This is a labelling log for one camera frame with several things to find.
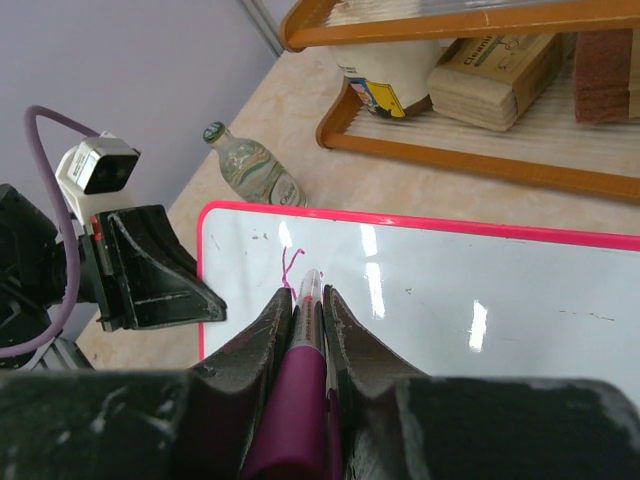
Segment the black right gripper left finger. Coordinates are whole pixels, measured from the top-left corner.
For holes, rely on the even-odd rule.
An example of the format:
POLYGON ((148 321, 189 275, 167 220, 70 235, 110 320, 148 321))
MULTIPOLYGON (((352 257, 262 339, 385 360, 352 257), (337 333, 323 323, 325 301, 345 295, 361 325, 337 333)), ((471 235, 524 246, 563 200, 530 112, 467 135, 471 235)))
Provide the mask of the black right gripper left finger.
POLYGON ((293 306, 184 370, 40 370, 1 378, 5 479, 234 479, 284 353, 293 306))

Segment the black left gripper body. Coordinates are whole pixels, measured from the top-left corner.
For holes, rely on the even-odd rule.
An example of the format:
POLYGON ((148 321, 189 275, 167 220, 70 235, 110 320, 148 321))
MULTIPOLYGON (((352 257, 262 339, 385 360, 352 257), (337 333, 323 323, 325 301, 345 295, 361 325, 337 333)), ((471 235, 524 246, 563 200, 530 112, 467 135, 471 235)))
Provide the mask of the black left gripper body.
POLYGON ((98 322, 105 332, 134 330, 138 327, 131 289, 126 279, 122 214, 124 211, 92 215, 79 238, 79 299, 97 306, 98 322))

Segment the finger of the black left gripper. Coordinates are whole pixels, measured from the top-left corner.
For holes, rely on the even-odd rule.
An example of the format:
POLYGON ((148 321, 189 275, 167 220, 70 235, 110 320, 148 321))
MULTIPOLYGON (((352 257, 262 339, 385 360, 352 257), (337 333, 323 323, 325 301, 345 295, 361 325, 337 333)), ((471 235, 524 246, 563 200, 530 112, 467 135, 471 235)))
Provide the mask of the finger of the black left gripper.
POLYGON ((119 327, 152 330, 227 319, 225 301, 198 278, 161 205, 107 214, 124 313, 119 327))

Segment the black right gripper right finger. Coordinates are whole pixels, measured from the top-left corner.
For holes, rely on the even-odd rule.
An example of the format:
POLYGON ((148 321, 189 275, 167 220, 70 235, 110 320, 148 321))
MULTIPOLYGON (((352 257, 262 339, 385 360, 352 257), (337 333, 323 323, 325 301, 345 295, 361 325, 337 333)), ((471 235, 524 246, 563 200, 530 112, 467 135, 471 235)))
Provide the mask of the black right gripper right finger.
POLYGON ((616 387, 421 372, 323 292, 349 479, 635 479, 639 412, 616 387))

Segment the magenta capped whiteboard marker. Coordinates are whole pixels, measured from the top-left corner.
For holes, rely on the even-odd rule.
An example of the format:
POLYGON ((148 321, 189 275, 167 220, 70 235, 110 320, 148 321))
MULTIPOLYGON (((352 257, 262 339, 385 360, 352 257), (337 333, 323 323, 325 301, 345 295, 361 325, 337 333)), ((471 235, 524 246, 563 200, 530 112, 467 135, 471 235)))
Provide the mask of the magenta capped whiteboard marker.
POLYGON ((328 366, 321 274, 305 275, 294 325, 241 479, 341 479, 338 396, 328 366))

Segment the pink framed whiteboard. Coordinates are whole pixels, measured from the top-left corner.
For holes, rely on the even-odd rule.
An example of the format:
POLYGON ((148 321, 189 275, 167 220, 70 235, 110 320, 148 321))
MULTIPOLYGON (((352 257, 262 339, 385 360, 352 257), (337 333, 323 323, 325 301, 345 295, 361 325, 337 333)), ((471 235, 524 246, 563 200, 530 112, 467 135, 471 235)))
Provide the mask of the pink framed whiteboard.
POLYGON ((596 379, 639 394, 635 236, 213 202, 198 271, 227 304, 208 355, 309 270, 431 375, 596 379))

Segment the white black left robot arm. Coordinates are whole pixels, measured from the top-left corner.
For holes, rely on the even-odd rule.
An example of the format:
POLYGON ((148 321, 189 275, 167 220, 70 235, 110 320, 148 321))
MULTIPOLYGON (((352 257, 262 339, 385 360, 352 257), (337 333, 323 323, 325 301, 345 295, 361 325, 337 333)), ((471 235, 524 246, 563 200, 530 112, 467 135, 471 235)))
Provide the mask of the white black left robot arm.
MULTIPOLYGON (((106 332, 221 322, 227 305, 196 275, 161 205, 93 216, 76 240, 77 300, 100 311, 106 332)), ((26 342, 50 325, 61 303, 66 255, 54 223, 13 186, 1 187, 1 344, 26 342)))

